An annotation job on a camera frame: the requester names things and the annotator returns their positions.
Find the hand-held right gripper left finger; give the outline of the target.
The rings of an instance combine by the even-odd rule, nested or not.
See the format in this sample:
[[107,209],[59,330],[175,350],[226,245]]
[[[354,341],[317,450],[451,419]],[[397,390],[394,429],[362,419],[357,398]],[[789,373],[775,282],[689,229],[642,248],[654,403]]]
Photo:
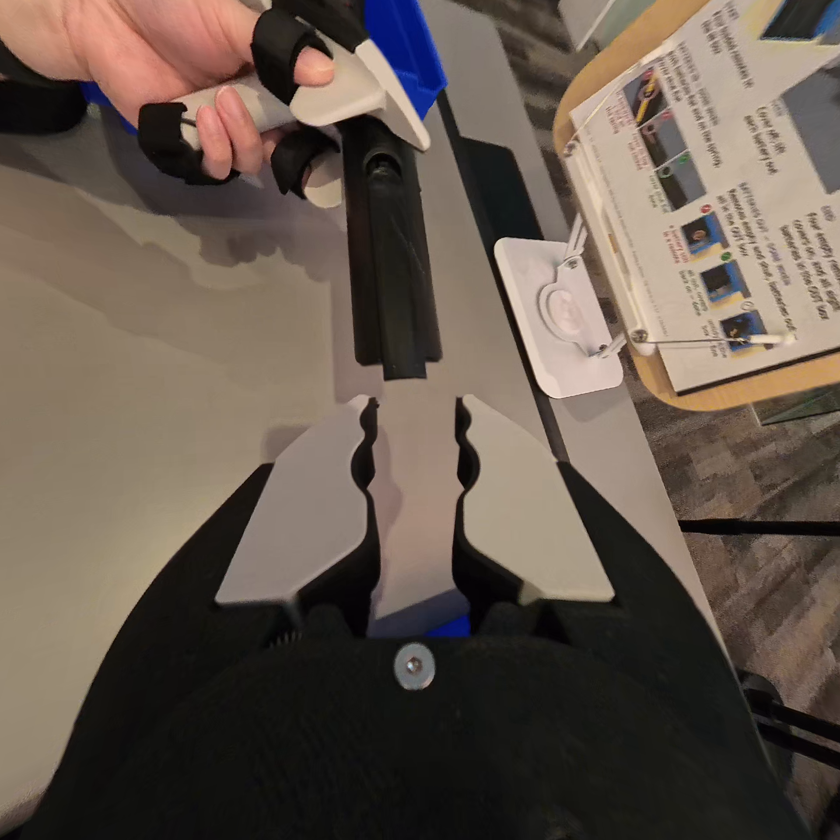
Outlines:
[[378,402],[356,396],[276,458],[220,584],[220,606],[333,603],[368,616],[382,573],[369,490]]

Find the person's left hand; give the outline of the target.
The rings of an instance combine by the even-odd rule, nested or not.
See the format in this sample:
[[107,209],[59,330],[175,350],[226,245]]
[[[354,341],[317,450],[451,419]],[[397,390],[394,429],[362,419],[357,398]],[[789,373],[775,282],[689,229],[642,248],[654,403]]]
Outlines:
[[207,177],[258,174],[281,129],[260,133],[227,80],[248,74],[259,14],[238,1],[2,1],[1,36],[42,77],[94,81],[136,124],[143,105],[221,86],[196,112]]

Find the blue plastic bin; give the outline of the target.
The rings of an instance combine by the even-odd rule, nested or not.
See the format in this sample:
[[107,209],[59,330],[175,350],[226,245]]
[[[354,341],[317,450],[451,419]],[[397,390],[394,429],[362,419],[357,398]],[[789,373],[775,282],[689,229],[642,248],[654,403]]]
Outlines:
[[[321,129],[339,127],[362,114],[373,101],[375,86],[358,60],[358,45],[371,39],[389,61],[418,115],[424,120],[438,94],[446,87],[445,72],[419,2],[245,2],[262,7],[255,35],[255,62],[259,70],[232,80],[260,133],[295,119]],[[297,57],[299,44],[277,45],[277,26],[269,13],[295,18],[304,35],[314,37],[313,48],[329,54],[333,77],[322,87],[297,87],[279,97],[275,90]]]
[[418,603],[373,619],[367,635],[369,638],[469,637],[469,610],[461,603]]

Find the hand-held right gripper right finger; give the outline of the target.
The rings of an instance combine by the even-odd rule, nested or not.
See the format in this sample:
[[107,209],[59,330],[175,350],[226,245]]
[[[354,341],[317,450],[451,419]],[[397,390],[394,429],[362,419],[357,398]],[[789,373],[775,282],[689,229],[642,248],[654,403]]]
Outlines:
[[457,400],[455,439],[452,575],[469,614],[500,602],[611,602],[613,585],[550,450],[474,395]]

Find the black remote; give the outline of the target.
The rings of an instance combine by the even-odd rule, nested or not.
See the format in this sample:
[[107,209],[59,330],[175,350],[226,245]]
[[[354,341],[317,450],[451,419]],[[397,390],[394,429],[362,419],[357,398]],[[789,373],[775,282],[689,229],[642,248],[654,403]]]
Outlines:
[[383,122],[342,122],[356,361],[388,382],[424,380],[442,359],[417,153]]

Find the instruction sheet on stand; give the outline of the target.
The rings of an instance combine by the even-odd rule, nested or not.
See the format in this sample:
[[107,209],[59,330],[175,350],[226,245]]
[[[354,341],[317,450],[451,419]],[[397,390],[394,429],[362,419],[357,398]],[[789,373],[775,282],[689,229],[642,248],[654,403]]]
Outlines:
[[582,158],[579,130],[571,114],[585,100],[608,83],[634,73],[655,48],[669,39],[676,30],[706,5],[703,1],[654,2],[643,11],[614,41],[597,54],[567,87],[553,119],[553,146],[562,161],[563,170],[574,196],[574,207],[581,216],[594,249],[592,258],[610,288],[616,306],[620,332],[617,341],[626,346],[629,358],[647,390],[661,402],[689,412],[717,412],[790,396],[798,392],[836,385],[839,382],[838,351],[818,359],[799,361],[775,371],[754,373],[743,380],[720,384],[690,395],[674,390],[658,352],[642,354],[642,344],[632,333],[641,329],[637,316],[631,313],[629,292],[620,265],[620,252],[614,235],[604,219],[601,200],[592,176]]

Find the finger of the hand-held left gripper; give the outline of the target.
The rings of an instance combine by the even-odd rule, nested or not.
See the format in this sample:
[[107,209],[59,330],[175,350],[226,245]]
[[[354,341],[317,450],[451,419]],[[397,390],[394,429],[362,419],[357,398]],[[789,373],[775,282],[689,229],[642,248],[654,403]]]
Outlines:
[[362,112],[379,120],[399,139],[419,152],[431,147],[423,119],[382,51],[371,39],[358,45],[358,60],[374,83],[372,104]]

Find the black mat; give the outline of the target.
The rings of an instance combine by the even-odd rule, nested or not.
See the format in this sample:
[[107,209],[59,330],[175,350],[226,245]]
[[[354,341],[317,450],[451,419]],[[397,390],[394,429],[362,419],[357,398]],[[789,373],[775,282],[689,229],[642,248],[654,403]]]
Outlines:
[[488,258],[494,259],[495,246],[503,238],[542,240],[543,231],[514,153],[463,135],[446,91],[437,95],[436,104]]

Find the white stand base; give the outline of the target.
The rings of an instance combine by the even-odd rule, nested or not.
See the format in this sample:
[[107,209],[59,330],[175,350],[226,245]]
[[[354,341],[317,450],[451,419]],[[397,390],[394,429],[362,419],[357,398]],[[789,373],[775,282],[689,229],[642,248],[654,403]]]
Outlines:
[[535,382],[561,400],[623,383],[614,338],[595,294],[583,253],[587,229],[574,219],[569,242],[500,238],[493,255]]

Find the black textured cushion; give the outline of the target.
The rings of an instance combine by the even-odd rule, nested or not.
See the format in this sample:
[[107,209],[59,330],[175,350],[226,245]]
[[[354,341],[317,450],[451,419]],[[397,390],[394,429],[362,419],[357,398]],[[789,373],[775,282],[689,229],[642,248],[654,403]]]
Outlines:
[[88,102],[78,81],[53,80],[24,64],[1,43],[1,134],[48,136],[84,120]]

